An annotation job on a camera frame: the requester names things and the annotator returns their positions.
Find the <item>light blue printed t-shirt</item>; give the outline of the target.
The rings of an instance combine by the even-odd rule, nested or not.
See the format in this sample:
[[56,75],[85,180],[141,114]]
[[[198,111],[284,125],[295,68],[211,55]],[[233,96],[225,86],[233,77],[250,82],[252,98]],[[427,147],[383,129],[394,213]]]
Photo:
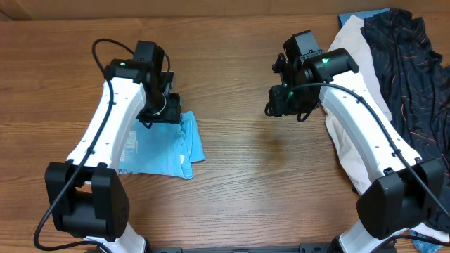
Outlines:
[[135,121],[123,148],[120,174],[157,174],[193,178],[192,164],[205,160],[193,112],[181,114],[178,124],[157,123],[147,129]]

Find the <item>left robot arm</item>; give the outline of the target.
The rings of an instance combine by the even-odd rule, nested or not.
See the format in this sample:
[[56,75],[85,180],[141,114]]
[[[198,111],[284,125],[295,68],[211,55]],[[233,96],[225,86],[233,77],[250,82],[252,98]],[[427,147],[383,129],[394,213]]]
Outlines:
[[178,124],[181,99],[164,49],[138,41],[130,59],[100,66],[103,93],[77,147],[45,171],[49,208],[33,242],[42,251],[94,245],[99,252],[150,252],[149,241],[129,224],[129,198],[119,179],[120,157],[134,122]]

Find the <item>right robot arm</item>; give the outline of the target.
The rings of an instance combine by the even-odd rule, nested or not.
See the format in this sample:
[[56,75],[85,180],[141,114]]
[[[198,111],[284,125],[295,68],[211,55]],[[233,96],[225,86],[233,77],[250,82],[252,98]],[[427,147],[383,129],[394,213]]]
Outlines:
[[319,105],[341,123],[371,182],[356,204],[358,221],[329,243],[302,243],[301,252],[393,252],[394,241],[432,217],[444,168],[423,161],[394,130],[371,97],[359,66],[343,48],[324,52],[309,30],[283,45],[272,70],[281,83],[269,89],[265,114],[296,115],[303,122]]

